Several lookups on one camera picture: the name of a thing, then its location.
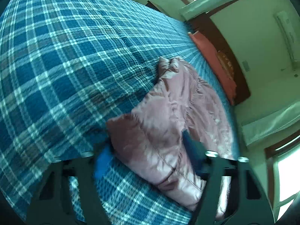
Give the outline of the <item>dark wooden nightstand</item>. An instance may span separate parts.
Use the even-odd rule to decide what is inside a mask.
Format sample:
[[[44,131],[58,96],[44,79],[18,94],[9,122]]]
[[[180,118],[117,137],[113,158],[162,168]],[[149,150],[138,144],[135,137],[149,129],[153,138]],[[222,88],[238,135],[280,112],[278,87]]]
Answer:
[[[161,8],[159,5],[157,5],[157,4],[155,4],[151,1],[147,1],[146,6],[153,9],[153,10],[155,10],[155,11],[158,11],[158,12],[161,12],[165,15],[168,15],[168,13],[163,8]]]

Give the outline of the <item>pink quilted puffer jacket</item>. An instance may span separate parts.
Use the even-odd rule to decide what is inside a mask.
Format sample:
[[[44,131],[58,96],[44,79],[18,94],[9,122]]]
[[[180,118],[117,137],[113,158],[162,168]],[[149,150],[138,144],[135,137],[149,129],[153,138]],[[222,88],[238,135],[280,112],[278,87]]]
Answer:
[[[218,94],[190,63],[160,57],[158,70],[158,82],[144,99],[131,112],[109,119],[107,128],[128,168],[194,211],[205,182],[193,170],[182,132],[232,159],[233,128]]]

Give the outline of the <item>white air conditioner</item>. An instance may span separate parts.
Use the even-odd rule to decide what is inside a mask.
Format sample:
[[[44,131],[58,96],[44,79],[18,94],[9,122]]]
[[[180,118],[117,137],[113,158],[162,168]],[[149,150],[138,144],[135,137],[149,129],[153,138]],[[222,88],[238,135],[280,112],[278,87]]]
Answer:
[[[299,68],[299,39],[296,35],[296,31],[288,14],[285,11],[276,13],[274,18],[285,40],[292,69],[296,70]]]

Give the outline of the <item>right window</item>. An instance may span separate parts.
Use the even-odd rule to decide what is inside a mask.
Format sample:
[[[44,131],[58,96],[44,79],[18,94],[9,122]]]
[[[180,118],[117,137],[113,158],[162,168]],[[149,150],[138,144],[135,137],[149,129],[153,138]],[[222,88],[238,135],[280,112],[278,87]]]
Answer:
[[[299,131],[264,149],[267,194],[279,221],[299,194]]]

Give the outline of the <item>white wall socket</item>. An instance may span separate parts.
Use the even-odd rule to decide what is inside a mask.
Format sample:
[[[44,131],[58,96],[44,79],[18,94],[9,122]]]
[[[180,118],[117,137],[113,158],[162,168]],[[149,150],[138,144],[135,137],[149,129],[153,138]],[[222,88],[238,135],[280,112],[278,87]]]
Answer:
[[[250,67],[249,67],[248,62],[247,62],[246,60],[244,60],[244,61],[242,62],[242,64],[243,64],[244,70],[245,70],[246,72],[249,72],[249,71],[250,71]]]

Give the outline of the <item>right window curtain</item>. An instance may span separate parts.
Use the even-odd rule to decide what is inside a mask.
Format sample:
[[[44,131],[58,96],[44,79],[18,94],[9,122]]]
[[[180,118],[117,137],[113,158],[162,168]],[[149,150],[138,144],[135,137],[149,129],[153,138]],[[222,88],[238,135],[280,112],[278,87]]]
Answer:
[[[299,101],[241,126],[246,146],[280,132],[299,121]]]

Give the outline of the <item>blue plaid bed cover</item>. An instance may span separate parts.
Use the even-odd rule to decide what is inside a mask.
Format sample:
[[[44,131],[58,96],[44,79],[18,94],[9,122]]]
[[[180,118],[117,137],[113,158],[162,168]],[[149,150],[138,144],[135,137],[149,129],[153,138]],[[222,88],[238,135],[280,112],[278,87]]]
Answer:
[[[233,108],[190,26],[131,0],[10,0],[1,15],[1,192],[26,219],[43,172],[108,143],[106,121],[181,56]]]

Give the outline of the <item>brown embroidered cushion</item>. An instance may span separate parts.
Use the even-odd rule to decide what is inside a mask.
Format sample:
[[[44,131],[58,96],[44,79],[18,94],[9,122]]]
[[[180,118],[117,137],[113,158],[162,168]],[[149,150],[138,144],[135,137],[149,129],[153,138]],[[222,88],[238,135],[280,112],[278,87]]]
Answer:
[[[227,74],[227,76],[233,80],[234,79],[234,68],[233,68],[233,65],[232,65],[231,61],[229,60],[229,58],[226,56],[225,53],[223,53],[221,51],[217,52],[217,58],[221,64],[223,70]]]

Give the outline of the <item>red pillow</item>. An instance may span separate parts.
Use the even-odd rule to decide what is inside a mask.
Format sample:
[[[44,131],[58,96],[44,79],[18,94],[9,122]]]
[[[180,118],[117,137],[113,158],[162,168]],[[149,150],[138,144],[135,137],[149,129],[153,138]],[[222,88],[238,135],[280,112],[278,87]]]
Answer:
[[[189,37],[195,43],[196,47],[199,49],[205,60],[208,62],[210,68],[213,70],[214,74],[217,76],[218,81],[220,82],[227,99],[230,104],[234,105],[234,99],[236,98],[236,83],[234,80],[230,79],[225,71],[223,70],[218,58],[217,50],[210,40],[205,37],[200,32],[190,33],[188,32]]]

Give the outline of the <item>dark wooden headboard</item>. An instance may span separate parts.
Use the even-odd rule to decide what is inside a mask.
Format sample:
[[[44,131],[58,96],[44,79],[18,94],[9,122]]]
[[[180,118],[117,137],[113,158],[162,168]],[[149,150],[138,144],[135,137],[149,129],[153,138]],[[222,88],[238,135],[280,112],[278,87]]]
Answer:
[[[226,39],[205,13],[189,20],[189,34],[221,83],[227,99],[236,106],[251,96],[243,71]]]

